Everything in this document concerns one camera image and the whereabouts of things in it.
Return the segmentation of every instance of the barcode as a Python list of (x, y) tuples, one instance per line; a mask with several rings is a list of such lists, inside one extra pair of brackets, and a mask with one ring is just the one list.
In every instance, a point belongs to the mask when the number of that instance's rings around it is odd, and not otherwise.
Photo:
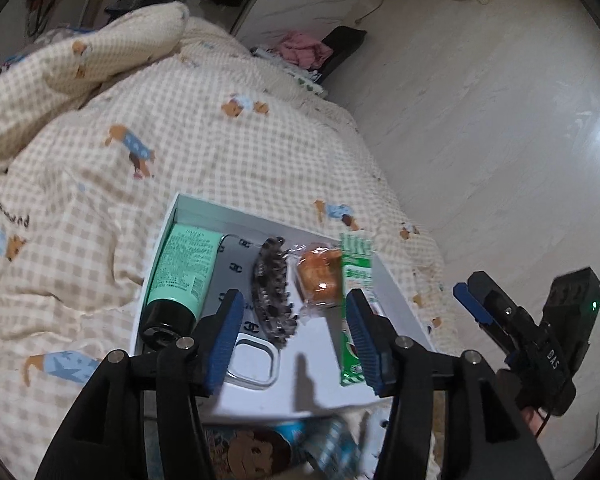
[(200, 299), (200, 293), (202, 292), (204, 281), (205, 280), (202, 280), (201, 278), (196, 278), (193, 280), (193, 285), (191, 285), (191, 293), (196, 297), (197, 300)]

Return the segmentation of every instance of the checkered blanket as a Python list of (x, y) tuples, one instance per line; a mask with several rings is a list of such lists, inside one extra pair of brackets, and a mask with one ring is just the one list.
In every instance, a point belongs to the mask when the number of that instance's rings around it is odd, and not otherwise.
[(363, 229), (443, 351), (442, 258), (350, 115), (181, 4), (0, 76), (0, 457), (35, 475), (90, 367), (126, 348), (177, 192), (338, 238)]

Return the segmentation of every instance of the pink cloth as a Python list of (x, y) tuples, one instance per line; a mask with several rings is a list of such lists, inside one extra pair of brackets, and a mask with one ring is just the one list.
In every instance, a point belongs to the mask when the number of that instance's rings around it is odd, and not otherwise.
[(305, 70), (320, 68), (333, 54), (332, 48), (297, 30), (288, 32), (273, 50), (289, 63), (298, 65)]

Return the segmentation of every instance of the black cap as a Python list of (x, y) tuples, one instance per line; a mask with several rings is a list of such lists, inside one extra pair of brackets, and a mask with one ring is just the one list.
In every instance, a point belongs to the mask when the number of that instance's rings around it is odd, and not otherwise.
[(173, 300), (153, 300), (146, 306), (146, 320), (140, 337), (152, 350), (160, 350), (184, 336), (191, 336), (196, 316), (186, 306)]

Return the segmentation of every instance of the silver bolt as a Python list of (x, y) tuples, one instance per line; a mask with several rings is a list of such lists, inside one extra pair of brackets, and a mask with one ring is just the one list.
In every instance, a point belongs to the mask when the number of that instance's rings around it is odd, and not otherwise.
[(119, 363), (122, 359), (125, 358), (125, 353), (122, 350), (114, 350), (113, 352), (109, 352), (107, 356), (107, 361), (110, 363)]
[(193, 338), (189, 337), (189, 336), (181, 337), (180, 339), (178, 339), (176, 341), (176, 346), (180, 350), (188, 350), (189, 348), (191, 348), (193, 346)]
[(469, 361), (472, 365), (477, 365), (482, 361), (482, 356), (475, 350), (467, 350), (464, 352), (464, 358)]
[(399, 335), (395, 338), (395, 344), (400, 348), (411, 348), (413, 346), (413, 339), (405, 335)]

